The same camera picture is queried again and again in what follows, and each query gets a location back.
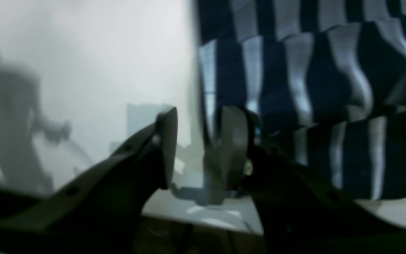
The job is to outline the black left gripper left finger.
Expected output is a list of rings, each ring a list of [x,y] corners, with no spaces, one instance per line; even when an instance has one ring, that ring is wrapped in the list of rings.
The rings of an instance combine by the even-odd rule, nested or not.
[[[171,185],[176,107],[49,198],[0,218],[7,254],[130,254],[145,203]]]

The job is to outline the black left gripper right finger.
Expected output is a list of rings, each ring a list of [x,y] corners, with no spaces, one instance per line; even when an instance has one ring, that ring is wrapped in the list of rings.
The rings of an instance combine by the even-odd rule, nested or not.
[[[406,254],[406,228],[388,223],[292,160],[244,108],[221,110],[224,186],[246,191],[269,254]]]

